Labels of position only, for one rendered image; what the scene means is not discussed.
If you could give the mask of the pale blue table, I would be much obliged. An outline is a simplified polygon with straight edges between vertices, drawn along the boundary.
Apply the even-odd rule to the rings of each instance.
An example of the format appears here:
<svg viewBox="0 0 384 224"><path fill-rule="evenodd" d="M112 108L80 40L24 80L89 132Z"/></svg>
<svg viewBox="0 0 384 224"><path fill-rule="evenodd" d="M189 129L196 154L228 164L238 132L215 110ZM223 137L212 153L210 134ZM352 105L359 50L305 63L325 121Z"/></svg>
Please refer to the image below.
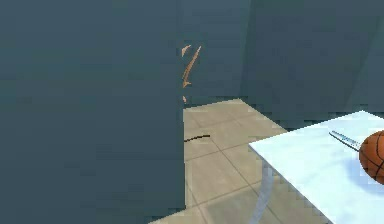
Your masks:
<svg viewBox="0 0 384 224"><path fill-rule="evenodd" d="M249 224L259 224L274 174L329 224L384 224L384 185L365 173L356 151L330 135L334 130L361 142L383 129L384 119L359 111L250 143L262 160L262 182Z"/></svg>

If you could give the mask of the orange basketball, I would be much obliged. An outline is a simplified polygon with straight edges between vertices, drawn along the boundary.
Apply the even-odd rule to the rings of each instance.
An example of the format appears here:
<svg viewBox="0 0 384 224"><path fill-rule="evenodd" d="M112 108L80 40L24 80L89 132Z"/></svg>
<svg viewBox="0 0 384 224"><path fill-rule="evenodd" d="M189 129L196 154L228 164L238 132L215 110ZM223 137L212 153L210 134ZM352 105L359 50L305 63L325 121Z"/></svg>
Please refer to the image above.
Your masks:
<svg viewBox="0 0 384 224"><path fill-rule="evenodd" d="M384 185L384 130L371 134L363 141L359 161L369 177Z"/></svg>

